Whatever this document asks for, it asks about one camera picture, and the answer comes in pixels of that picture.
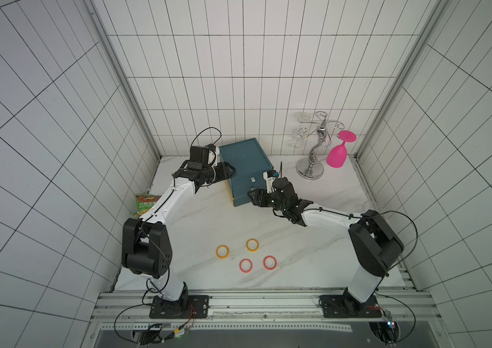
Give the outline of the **teal three-drawer cabinet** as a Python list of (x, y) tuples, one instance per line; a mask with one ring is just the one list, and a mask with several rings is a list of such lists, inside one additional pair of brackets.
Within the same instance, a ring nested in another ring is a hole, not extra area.
[(250, 204), (247, 193), (251, 189), (265, 189), (263, 174), (273, 170), (262, 146), (255, 138), (247, 139), (220, 147), (220, 155), (222, 161), (235, 168), (235, 174), (227, 180), (233, 206)]

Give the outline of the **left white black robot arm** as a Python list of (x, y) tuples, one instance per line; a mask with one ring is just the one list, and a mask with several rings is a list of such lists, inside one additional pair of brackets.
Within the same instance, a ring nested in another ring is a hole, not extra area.
[(236, 169), (228, 162), (201, 165), (186, 160), (173, 174), (173, 183), (153, 208), (124, 223), (121, 263), (136, 275), (147, 275), (157, 290), (151, 303), (153, 318), (177, 318), (191, 309), (188, 287), (170, 273), (173, 250), (168, 229), (176, 212), (203, 186), (231, 178)]

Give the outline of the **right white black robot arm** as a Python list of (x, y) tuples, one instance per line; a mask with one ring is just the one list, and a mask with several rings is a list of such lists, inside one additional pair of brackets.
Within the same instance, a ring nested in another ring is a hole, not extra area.
[(374, 296), (389, 270), (404, 252), (404, 244), (388, 222), (375, 210), (356, 216), (330, 210), (298, 197), (287, 178), (277, 178), (270, 188), (253, 188), (248, 193), (257, 207), (269, 207), (274, 215), (303, 227), (324, 229), (349, 238), (357, 258), (357, 271), (343, 294), (336, 300), (320, 297), (324, 309), (341, 318), (367, 314), (376, 304)]

